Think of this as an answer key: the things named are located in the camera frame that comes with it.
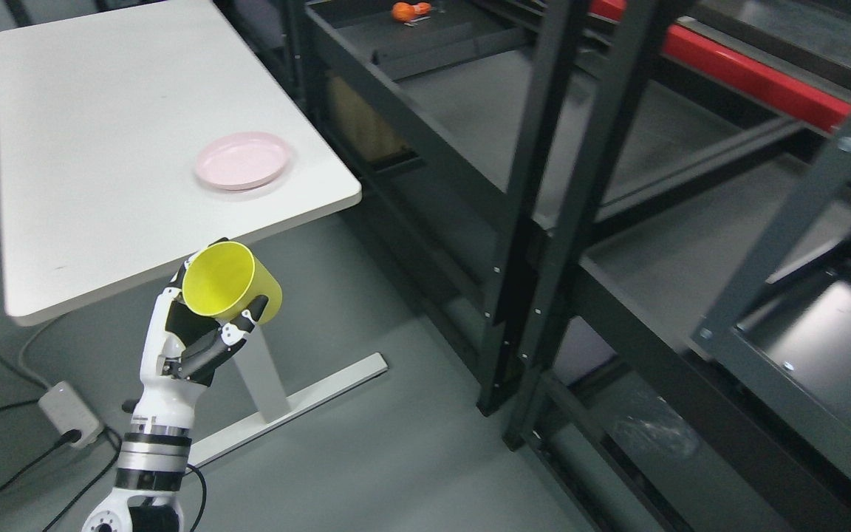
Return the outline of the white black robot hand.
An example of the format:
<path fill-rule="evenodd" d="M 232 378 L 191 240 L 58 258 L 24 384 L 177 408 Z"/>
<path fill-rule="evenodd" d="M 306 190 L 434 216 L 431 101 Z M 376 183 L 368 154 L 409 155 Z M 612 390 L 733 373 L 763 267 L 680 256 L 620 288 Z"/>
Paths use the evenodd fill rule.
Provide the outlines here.
<path fill-rule="evenodd" d="M 156 298 L 140 364 L 142 396 L 132 408 L 131 420 L 145 415 L 154 424 L 191 430 L 196 402 L 211 385 L 217 368 L 239 353 L 260 326 L 257 319 L 267 306 L 266 296 L 256 297 L 229 320 L 198 316 L 185 305 L 182 280 L 202 250 L 183 259 Z"/>

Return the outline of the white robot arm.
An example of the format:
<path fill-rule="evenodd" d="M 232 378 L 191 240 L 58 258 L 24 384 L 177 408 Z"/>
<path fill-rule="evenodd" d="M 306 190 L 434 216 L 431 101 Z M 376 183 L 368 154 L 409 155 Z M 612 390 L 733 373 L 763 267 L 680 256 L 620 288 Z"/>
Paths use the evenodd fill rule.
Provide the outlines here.
<path fill-rule="evenodd" d="M 191 445 L 189 428 L 135 415 L 123 434 L 114 485 L 81 531 L 186 531 L 179 492 Z"/>

